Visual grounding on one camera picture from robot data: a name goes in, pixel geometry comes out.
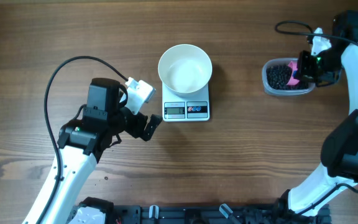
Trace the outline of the pink scoop blue handle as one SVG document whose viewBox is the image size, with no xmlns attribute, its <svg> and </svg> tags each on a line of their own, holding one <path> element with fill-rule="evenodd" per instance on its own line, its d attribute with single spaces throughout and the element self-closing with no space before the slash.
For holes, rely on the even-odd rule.
<svg viewBox="0 0 358 224">
<path fill-rule="evenodd" d="M 291 76 L 290 79 L 287 83 L 287 86 L 295 86 L 297 84 L 299 84 L 299 80 L 295 78 L 295 74 L 298 70 L 297 68 L 297 61 L 291 61 L 288 66 L 291 68 Z"/>
</svg>

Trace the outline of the white digital kitchen scale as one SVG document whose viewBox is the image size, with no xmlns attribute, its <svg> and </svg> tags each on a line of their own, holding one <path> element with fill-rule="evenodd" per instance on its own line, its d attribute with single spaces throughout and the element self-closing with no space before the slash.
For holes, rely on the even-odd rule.
<svg viewBox="0 0 358 224">
<path fill-rule="evenodd" d="M 162 113 L 165 122 L 198 122 L 210 119 L 209 86 L 186 96 L 174 94 L 162 85 Z"/>
</svg>

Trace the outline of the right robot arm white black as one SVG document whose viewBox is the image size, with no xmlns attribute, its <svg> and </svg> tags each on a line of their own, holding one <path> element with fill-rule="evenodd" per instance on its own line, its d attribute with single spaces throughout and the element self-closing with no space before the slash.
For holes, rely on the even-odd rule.
<svg viewBox="0 0 358 224">
<path fill-rule="evenodd" d="M 358 194 L 358 12 L 334 16 L 330 35 L 312 29 L 304 35 L 312 49 L 300 53 L 295 78 L 321 87 L 345 72 L 349 115 L 324 140 L 319 166 L 267 212 L 271 223 L 322 223 L 330 200 L 345 190 Z"/>
</svg>

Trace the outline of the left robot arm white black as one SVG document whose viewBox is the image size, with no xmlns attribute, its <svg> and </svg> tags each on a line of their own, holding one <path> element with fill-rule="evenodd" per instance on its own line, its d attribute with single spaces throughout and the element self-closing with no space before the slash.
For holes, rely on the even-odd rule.
<svg viewBox="0 0 358 224">
<path fill-rule="evenodd" d="M 162 122 L 156 114 L 140 112 L 155 88 L 133 78 L 125 84 L 108 78 L 94 78 L 87 102 L 78 115 L 63 125 L 50 172 L 24 223 L 65 223 L 74 202 L 103 152 L 121 142 L 120 133 L 149 141 Z"/>
</svg>

